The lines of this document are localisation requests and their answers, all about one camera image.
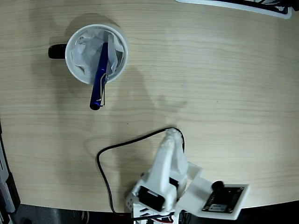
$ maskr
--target pen clip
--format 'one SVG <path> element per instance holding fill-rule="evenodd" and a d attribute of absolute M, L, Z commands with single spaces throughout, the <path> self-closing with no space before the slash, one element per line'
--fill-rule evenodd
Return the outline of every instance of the pen clip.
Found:
<path fill-rule="evenodd" d="M 96 101 L 101 101 L 100 102 L 101 106 L 105 105 L 104 99 L 105 99 L 106 82 L 107 82 L 107 74 L 105 73 L 104 75 L 102 75 L 102 77 L 100 79 L 100 98 L 96 100 Z"/>

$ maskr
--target wood grain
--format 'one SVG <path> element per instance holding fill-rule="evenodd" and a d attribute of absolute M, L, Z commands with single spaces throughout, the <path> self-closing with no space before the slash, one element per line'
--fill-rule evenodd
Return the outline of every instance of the wood grain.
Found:
<path fill-rule="evenodd" d="M 205 178 L 251 185 L 245 207 L 299 200 L 298 21 L 174 0 L 2 0 L 0 119 L 22 203 L 110 211 L 98 150 L 171 125 Z M 92 87 L 47 49 L 101 22 L 124 30 L 130 59 L 94 112 Z M 102 156 L 117 211 L 161 139 Z"/>

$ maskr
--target white object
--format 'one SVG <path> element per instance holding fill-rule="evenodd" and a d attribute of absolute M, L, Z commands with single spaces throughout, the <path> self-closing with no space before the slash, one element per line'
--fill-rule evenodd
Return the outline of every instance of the white object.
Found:
<path fill-rule="evenodd" d="M 224 1 L 217 1 L 217 0 L 176 0 L 178 2 L 183 2 L 183 3 L 192 3 L 192 4 L 201 4 L 201 5 L 209 5 L 209 6 L 220 6 L 220 7 L 226 7 L 226 8 L 234 8 L 234 9 L 240 9 L 240 10 L 245 10 L 245 11 L 250 11 L 250 12 L 255 12 L 255 13 L 261 13 L 265 15 L 271 15 L 275 16 L 278 18 L 283 18 L 283 19 L 289 19 L 292 16 L 292 8 L 288 8 L 288 13 L 287 14 L 282 14 L 282 13 L 277 13 L 273 12 L 270 10 L 266 9 L 261 9 L 261 8 L 256 8 L 256 7 L 250 7 L 250 6 L 245 6 L 241 4 L 235 4 L 235 3 L 230 3 L 230 2 L 224 2 Z"/>
<path fill-rule="evenodd" d="M 146 210 L 151 215 L 163 216 L 175 211 L 175 217 L 185 210 L 198 217 L 237 219 L 248 194 L 249 185 L 224 185 L 225 188 L 242 188 L 231 213 L 203 211 L 213 191 L 212 183 L 202 178 L 201 174 L 202 168 L 188 162 L 183 153 L 181 133 L 174 128 L 168 129 L 151 169 L 133 187 L 126 198 L 126 206 L 133 212 L 134 217 L 139 217 L 141 210 L 142 212 Z M 177 183 L 177 187 L 170 184 L 170 179 Z M 192 182 L 185 190 L 188 179 Z"/>
<path fill-rule="evenodd" d="M 111 74 L 108 75 L 107 82 L 109 83 L 121 75 L 128 63 L 128 40 L 124 32 L 118 26 L 109 23 L 103 23 L 82 27 L 69 39 L 65 49 L 65 61 L 71 74 L 83 83 L 93 84 L 94 82 L 94 69 L 98 67 L 100 49 L 105 38 L 104 36 L 106 35 L 105 32 L 108 33 L 107 40 L 105 41 L 108 41 L 108 48 L 110 48 L 108 52 L 110 53 L 110 57 L 108 56 L 108 58 L 112 71 Z M 114 55 L 116 52 L 114 49 L 111 50 L 111 47 L 119 52 L 123 51 L 119 66 L 117 66 L 118 58 Z M 82 62 L 82 58 L 80 56 L 80 54 L 83 53 L 85 54 L 85 62 Z M 86 62 L 94 63 L 95 66 L 92 68 L 87 68 Z"/>

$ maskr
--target black wire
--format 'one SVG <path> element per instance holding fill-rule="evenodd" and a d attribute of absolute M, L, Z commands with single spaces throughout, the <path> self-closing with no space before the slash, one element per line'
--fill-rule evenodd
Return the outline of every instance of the black wire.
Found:
<path fill-rule="evenodd" d="M 105 151 L 107 151 L 107 150 L 109 150 L 109 149 L 118 148 L 118 147 L 121 147 L 121 146 L 126 146 L 126 145 L 129 145 L 129 144 L 138 142 L 138 141 L 142 141 L 142 140 L 147 139 L 147 138 L 149 138 L 149 137 L 151 137 L 151 136 L 154 136 L 154 135 L 156 135 L 156 134 L 165 132 L 167 129 L 170 129 L 170 128 L 174 128 L 174 129 L 176 129 L 177 131 L 179 131 L 179 132 L 181 133 L 181 135 L 182 135 L 182 139 L 183 139 L 183 145 L 182 145 L 182 147 L 183 147 L 183 151 L 185 151 L 185 139 L 184 139 L 183 133 L 182 133 L 179 129 L 175 128 L 175 127 L 168 127 L 168 128 L 163 128 L 163 129 L 157 130 L 157 131 L 155 131 L 155 132 L 152 132 L 152 133 L 150 133 L 150 134 L 144 135 L 144 136 L 142 136 L 142 137 L 139 137 L 139 138 L 134 139 L 134 140 L 131 140 L 131 141 L 127 141 L 127 142 L 123 142 L 123 143 L 120 143 L 120 144 L 116 144 L 116 145 L 113 145 L 113 146 L 106 147 L 106 148 L 100 150 L 100 151 L 97 153 L 97 158 L 96 158 L 96 160 L 97 160 L 97 163 L 98 163 L 98 167 L 99 167 L 99 170 L 100 170 L 100 172 L 101 172 L 101 174 L 102 174 L 102 176 L 103 176 L 104 182 L 105 182 L 106 187 L 107 187 L 108 198 L 109 198 L 109 202 L 110 202 L 110 208 L 111 208 L 112 212 L 113 212 L 115 215 L 117 215 L 117 216 L 123 216 L 123 214 L 121 214 L 121 213 L 117 213 L 117 212 L 114 210 L 114 206 L 113 206 L 113 198 L 112 198 L 112 192 L 111 192 L 111 189 L 110 189 L 110 185 L 109 185 L 109 183 L 108 183 L 108 180 L 107 180 L 107 178 L 106 178 L 106 175 L 104 174 L 104 171 L 103 171 L 102 166 L 101 166 L 101 164 L 100 164 L 100 155 L 101 155 L 103 152 L 105 152 Z M 132 219 L 130 219 L 129 221 L 132 222 L 132 221 L 140 221 L 140 220 L 152 219 L 152 218 L 161 218 L 161 217 L 167 217 L 167 216 L 170 216 L 170 215 L 171 215 L 171 213 L 170 213 L 169 215 L 166 215 L 166 216 L 155 215 L 155 216 L 148 216 L 148 217 L 132 218 Z"/>

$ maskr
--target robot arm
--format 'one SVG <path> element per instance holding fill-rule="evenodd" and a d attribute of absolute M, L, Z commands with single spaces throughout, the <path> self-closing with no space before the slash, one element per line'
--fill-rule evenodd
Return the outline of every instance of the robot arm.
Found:
<path fill-rule="evenodd" d="M 187 161 L 182 145 L 181 133 L 168 129 L 151 169 L 126 199 L 134 217 L 174 212 L 176 224 L 184 210 L 198 217 L 237 219 L 249 185 L 212 183 L 202 178 L 202 168 Z M 192 182 L 186 189 L 188 179 Z"/>

